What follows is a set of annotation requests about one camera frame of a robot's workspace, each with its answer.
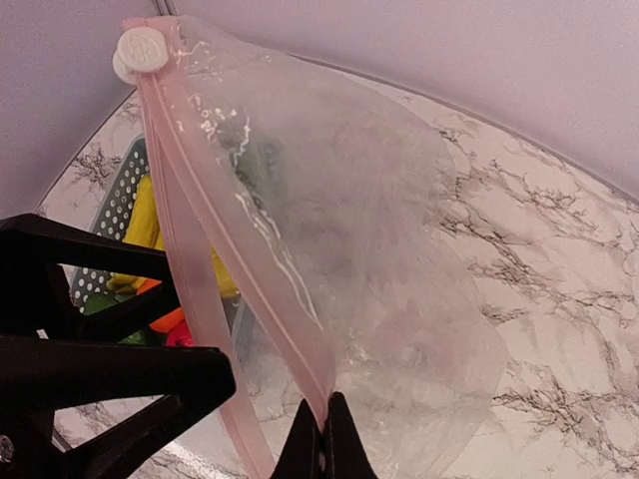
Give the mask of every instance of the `yellow object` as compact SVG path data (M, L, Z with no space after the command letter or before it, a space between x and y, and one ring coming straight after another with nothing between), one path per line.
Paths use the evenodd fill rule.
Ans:
M160 223L158 222L158 212L156 201L153 197L153 186L151 177L148 175L140 179L138 193L131 213L131 222L124 236L123 242L137 246L154 247L160 233ZM124 293L129 288L135 292L136 285L144 282L137 276L122 274L117 272L114 277L107 282L107 288L119 293Z
M213 269L216 272L216 278L218 279L218 288L220 289L220 296L223 298L235 297L240 292L238 287L231 278L231 274L224 266L224 263L218 256L218 252L211 248L211 257L213 259Z
M156 244L153 246L153 249L157 249L158 251L166 251L164 248L164 238L162 238L162 232L158 232L158 238L156 239Z
M152 247L159 251L165 250L156 202L153 198L151 177L149 176L142 177L138 185L138 197L133 205L131 223L127 234L124 236L124 242L137 246ZM237 296L240 293L238 287L214 248L211 248L211 259L218 280L220 296L223 298ZM131 294L135 293L145 281L145 277L116 273L114 277L107 281L107 288L117 294Z

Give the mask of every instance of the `pink zipper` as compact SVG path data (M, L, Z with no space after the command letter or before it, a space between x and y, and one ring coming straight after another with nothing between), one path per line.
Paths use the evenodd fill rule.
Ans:
M136 26L157 28L165 34L167 43L170 45L172 42L171 29L176 25L175 18L163 17L149 21L131 20L125 24L125 28ZM244 298L256 313L265 332L280 351L303 395L308 400L318 424L323 425L327 413L327 399L334 386L335 377L334 357L330 347L325 341L321 326L305 317L309 315L309 312L303 308L299 298L296 297L295 286L286 282L289 281L288 278L278 270L266 242L256 237L258 233L255 229L249 225L248 221L230 222L232 225L229 229L229 225L223 221L218 205L221 206L225 218L239 218L238 215L244 214L235 198L233 188L227 185L223 178L201 178L194 170L194 165L186 154L185 145L189 145L195 152L205 152L209 145L204 142L204 138L197 135L191 135L190 138L183 141L181 135L178 135L175 130L164 96L167 95L175 102L172 105L173 112L181 111L183 106L179 104L179 101L184 98L185 94L180 89L179 75L176 66L171 62L157 74L138 75L138 85L145 104L145 126L148 142L151 145L150 158L153 157L152 173L156 179L156 196L160 199L158 212L162 217L161 224L169 258L171 260L171 250L175 251L177 245L173 236L175 226L171 215L168 214L171 207L167 203L166 183L174 182L174 186L179 185L181 188L195 214L194 218L200 222L206 237L215 244L220 257L240 287ZM176 113L173 115L182 119L188 118L191 114L189 110L181 111L181 113L184 116L180 117ZM162 133L160 139L158 139L159 132ZM171 158L170 172L165 171L168 161L162 162L160 160L165 154ZM172 173L174 177L169 179L166 177L166 173ZM204 185L205 180L215 182L215 187L207 190L207 186ZM247 239L247 242L252 245L252 249L241 251L243 246L233 241L233 238ZM253 255L253 263L248 264L244 256L251 254ZM176 285L178 282L184 282L188 275L182 270L182 262L172 261L171 267ZM258 277L265 278L267 272L271 274L270 280L277 283L277 286L268 281L257 280ZM188 312L188 309L191 308L189 303L193 299L190 297L188 288L184 289L186 291L181 294L181 301L185 312ZM215 317L215 321L220 323L224 321L224 318ZM197 320L192 317L189 326L194 333L196 343L201 341L211 343L221 339L224 340L224 343L228 342L229 349L223 348L223 350L232 359L234 371L237 373L238 401L233 401L233 404L230 404L234 407L223 408L223 414L225 410L229 410L229 414L225 415L225 424L227 424L229 434L247 464L251 476L268 477L265 474L270 475L271 471L267 473L267 470L272 470L273 466L266 465L267 461L265 461L265 455L262 452L262 449L265 447L268 449L268 446L248 393L246 393L246 387L241 380L237 359L231 351L230 336L226 337L228 329L224 338L200 337L198 339L196 331L201 326ZM252 422L257 425L259 433L256 432L255 427L250 427Z

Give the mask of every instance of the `gray basket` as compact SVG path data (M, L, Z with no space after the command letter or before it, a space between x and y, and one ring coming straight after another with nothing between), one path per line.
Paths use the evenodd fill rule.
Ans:
M91 233L112 240L122 240L131 221L131 211L136 200L140 179L149 173L147 147L144 138L137 139L129 148L111 189L100 206L91 226ZM100 269L77 268L71 281L71 295L75 304L84 312L90 294L96 292L115 297L107 289L107 281L114 274ZM225 300L225 312L229 329L240 359L246 359L251 344L255 317L244 300Z
M98 215L91 226L91 233L112 240L122 240L126 234L133 203L137 197L140 179L149 173L147 147L143 138L136 140L115 174L111 189L107 192ZM89 294L96 292L115 295L107 289L107 281L114 274L87 267L76 269L71 281L71 297L84 312Z

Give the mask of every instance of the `orange object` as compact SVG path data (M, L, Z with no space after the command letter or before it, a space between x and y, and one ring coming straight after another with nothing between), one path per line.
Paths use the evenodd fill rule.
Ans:
M161 281L157 279L147 279L142 283L142 285L138 288L137 294L142 294L145 291L148 291L152 287L160 284ZM164 334L168 334L175 328L178 324L184 321L186 318L184 317L184 312L179 307L174 311L171 311L169 314L165 314L160 319L153 321L151 323L151 329L156 332L162 332Z

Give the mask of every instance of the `green object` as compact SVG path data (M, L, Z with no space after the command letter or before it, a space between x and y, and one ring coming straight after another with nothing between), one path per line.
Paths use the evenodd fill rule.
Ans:
M120 341L120 344L144 346L145 344L147 344L147 339L143 331L140 330L138 332L134 332L128 337L125 337L123 340Z
M91 294L84 303L84 313L95 314L116 304L118 304L116 298L109 294Z
M86 315L95 314L103 309L107 309L116 304L120 304L125 299L119 300L110 294L94 293L87 297L84 303L84 313ZM134 332L128 337L125 337L119 344L133 344L133 345L145 345L149 343L149 338L143 329L138 332Z

